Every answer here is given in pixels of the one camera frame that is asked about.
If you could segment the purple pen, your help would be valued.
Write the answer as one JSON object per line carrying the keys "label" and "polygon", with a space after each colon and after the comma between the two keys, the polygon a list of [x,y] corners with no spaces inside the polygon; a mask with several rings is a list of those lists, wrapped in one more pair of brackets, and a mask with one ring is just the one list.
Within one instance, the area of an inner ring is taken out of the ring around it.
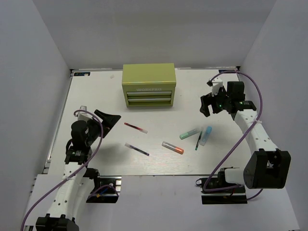
{"label": "purple pen", "polygon": [[129,143],[125,143],[125,146],[128,147],[128,148],[130,148],[130,149],[133,149],[133,150],[135,150],[135,151],[137,151],[137,152],[139,152],[139,153],[142,153],[142,154],[144,154],[144,155],[146,155],[146,156],[149,156],[149,155],[150,155],[150,154],[147,153],[146,151],[143,151],[143,150],[141,150],[141,149],[139,149],[139,148],[137,148],[137,147],[135,147],[135,146],[133,146],[133,145],[131,145],[131,144],[129,144]]}

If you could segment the red pen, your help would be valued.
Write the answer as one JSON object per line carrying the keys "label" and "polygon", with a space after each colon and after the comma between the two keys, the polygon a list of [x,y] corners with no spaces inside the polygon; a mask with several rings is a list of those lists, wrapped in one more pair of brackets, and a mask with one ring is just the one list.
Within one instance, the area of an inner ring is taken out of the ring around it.
{"label": "red pen", "polygon": [[140,127],[138,127],[138,126],[135,126],[135,125],[132,125],[132,124],[129,124],[129,123],[124,123],[124,125],[126,125],[126,126],[128,126],[128,127],[131,127],[131,128],[133,128],[133,129],[136,129],[136,130],[138,130],[138,131],[140,131],[140,132],[143,132],[143,133],[145,133],[145,134],[147,134],[148,133],[148,131],[147,130],[145,130],[145,129],[143,129],[143,128],[140,128]]}

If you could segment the green pen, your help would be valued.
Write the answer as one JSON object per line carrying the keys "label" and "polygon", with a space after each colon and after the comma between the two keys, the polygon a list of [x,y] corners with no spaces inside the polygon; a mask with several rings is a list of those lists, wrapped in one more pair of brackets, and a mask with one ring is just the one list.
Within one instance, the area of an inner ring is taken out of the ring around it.
{"label": "green pen", "polygon": [[198,146],[199,146],[199,144],[200,144],[200,140],[201,140],[202,134],[203,134],[203,131],[201,130],[200,133],[199,133],[199,137],[198,137],[196,146],[195,146],[195,151],[198,150]]}

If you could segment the orange grey glue stick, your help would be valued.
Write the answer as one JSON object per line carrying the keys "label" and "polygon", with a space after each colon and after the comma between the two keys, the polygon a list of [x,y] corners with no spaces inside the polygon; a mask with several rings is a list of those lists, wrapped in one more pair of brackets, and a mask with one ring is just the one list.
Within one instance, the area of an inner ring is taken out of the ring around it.
{"label": "orange grey glue stick", "polygon": [[165,142],[165,141],[162,142],[162,146],[167,148],[167,149],[169,149],[169,150],[172,150],[172,151],[174,151],[176,153],[179,153],[179,154],[183,154],[184,153],[184,150],[182,148],[179,148],[179,147],[177,147],[177,146],[175,146],[173,144],[170,144],[168,142]]}

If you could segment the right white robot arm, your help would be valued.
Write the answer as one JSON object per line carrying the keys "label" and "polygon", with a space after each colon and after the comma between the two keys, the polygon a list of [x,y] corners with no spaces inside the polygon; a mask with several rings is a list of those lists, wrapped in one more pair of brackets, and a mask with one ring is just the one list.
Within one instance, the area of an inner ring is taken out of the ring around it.
{"label": "right white robot arm", "polygon": [[217,114],[227,111],[243,132],[243,140],[249,146],[251,157],[245,168],[218,166],[215,172],[217,181],[204,183],[204,192],[223,191],[246,186],[249,189],[282,189],[285,186],[291,156],[288,151],[280,150],[269,138],[252,101],[245,100],[244,83],[229,81],[223,86],[220,78],[208,82],[211,93],[201,97],[200,111],[206,117],[209,107]]}

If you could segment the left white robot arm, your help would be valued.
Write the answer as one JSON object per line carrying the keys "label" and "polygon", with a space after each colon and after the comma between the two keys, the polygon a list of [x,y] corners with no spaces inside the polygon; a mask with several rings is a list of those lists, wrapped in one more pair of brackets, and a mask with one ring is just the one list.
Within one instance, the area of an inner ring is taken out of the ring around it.
{"label": "left white robot arm", "polygon": [[62,181],[55,187],[56,196],[46,215],[36,221],[38,231],[78,231],[77,220],[87,198],[102,186],[99,171],[88,167],[98,152],[91,146],[102,142],[121,116],[99,110],[90,113],[85,107],[74,115],[77,120],[71,125],[71,139],[65,148]]}

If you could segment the left blue label sticker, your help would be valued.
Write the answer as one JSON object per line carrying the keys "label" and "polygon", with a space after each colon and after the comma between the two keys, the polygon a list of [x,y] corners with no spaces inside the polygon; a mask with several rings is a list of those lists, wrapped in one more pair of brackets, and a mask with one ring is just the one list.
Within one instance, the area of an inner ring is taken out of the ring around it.
{"label": "left blue label sticker", "polygon": [[74,76],[77,77],[90,76],[90,72],[75,72]]}

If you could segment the green metal drawer cabinet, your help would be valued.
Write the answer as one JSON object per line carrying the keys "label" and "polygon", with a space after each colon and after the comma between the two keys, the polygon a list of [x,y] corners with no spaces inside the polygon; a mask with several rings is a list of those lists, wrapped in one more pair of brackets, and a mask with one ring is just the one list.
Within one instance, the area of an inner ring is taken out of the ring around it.
{"label": "green metal drawer cabinet", "polygon": [[122,89],[127,107],[172,106],[176,89],[174,64],[125,64]]}

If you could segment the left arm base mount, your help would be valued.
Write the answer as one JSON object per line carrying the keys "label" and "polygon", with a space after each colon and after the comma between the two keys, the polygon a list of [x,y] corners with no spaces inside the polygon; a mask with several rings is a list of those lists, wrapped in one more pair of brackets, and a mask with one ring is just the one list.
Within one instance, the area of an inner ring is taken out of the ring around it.
{"label": "left arm base mount", "polygon": [[121,191],[121,176],[99,176],[95,180],[86,203],[88,204],[115,204]]}

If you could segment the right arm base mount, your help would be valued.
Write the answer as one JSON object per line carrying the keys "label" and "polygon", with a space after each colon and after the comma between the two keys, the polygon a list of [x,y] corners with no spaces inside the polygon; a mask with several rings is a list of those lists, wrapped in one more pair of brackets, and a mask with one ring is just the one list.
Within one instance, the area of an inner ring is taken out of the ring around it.
{"label": "right arm base mount", "polygon": [[[245,187],[227,189],[222,191],[205,192],[203,186],[207,178],[199,178],[195,184],[201,188],[201,199],[203,205],[239,205],[247,204],[247,197]],[[229,184],[223,180],[219,180],[217,177],[213,177],[207,184],[207,189],[216,189],[235,186],[235,184]]]}

